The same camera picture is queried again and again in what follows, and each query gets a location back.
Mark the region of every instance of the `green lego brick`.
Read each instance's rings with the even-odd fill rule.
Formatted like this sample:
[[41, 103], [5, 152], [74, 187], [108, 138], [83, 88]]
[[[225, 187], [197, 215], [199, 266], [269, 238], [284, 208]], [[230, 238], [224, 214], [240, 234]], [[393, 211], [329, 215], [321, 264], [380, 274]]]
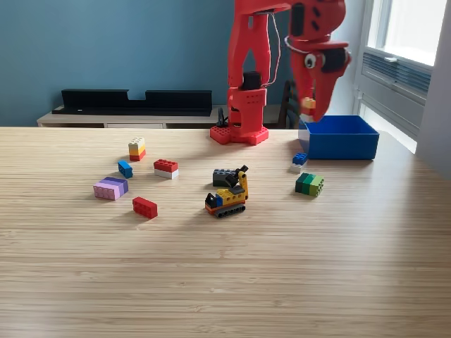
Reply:
[[296, 181], [296, 188], [295, 191], [302, 194], [302, 183], [305, 181], [306, 178], [308, 178], [309, 174], [302, 173], [302, 175], [297, 179]]
[[310, 184], [310, 196], [318, 196], [324, 186], [324, 177], [316, 176], [313, 182]]
[[303, 181], [305, 181], [306, 178], [308, 178], [309, 174], [307, 173], [302, 173], [302, 175], [297, 179], [296, 183], [303, 183]]
[[302, 193], [306, 195], [310, 195], [310, 184], [315, 179], [315, 175], [309, 175], [302, 183]]

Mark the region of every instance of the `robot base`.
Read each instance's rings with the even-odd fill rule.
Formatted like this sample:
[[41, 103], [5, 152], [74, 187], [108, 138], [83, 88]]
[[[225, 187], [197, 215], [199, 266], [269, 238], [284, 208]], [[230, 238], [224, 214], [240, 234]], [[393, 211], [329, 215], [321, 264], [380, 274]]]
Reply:
[[269, 131], [265, 127], [261, 127], [260, 132], [247, 137], [232, 137], [229, 127], [212, 127], [210, 129], [210, 137], [219, 144], [229, 143], [247, 143], [256, 146], [269, 138]]

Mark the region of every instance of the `robot eye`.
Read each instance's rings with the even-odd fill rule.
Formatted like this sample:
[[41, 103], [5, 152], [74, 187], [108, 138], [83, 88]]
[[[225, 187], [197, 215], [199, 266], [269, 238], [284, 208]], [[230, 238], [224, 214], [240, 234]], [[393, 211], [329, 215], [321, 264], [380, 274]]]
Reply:
[[305, 57], [305, 66], [308, 69], [315, 68], [316, 65], [316, 56], [313, 54], [309, 54]]

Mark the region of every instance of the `white lego brick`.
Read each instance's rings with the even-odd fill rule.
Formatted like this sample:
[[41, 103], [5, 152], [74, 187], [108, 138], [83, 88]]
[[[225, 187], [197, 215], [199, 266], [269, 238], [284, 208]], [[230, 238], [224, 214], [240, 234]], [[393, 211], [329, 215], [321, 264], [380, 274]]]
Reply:
[[292, 173], [300, 174], [302, 172], [303, 167], [304, 167], [303, 165], [292, 164], [290, 166], [290, 171]]
[[167, 178], [169, 180], [173, 180], [174, 178], [176, 178], [178, 176], [178, 169], [176, 171], [174, 171], [173, 173], [168, 173], [167, 171], [155, 169], [155, 175]]
[[130, 150], [139, 150], [142, 146], [145, 146], [144, 137], [136, 137], [128, 144]]

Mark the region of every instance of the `pink lego brick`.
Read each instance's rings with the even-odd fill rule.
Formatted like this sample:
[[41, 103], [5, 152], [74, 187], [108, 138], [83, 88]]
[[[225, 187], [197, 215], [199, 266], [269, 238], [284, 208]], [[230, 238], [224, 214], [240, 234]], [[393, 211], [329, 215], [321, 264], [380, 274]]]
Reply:
[[101, 199], [111, 199], [114, 201], [121, 197], [121, 193], [119, 192], [119, 187], [117, 185], [100, 182], [94, 185], [94, 195]]

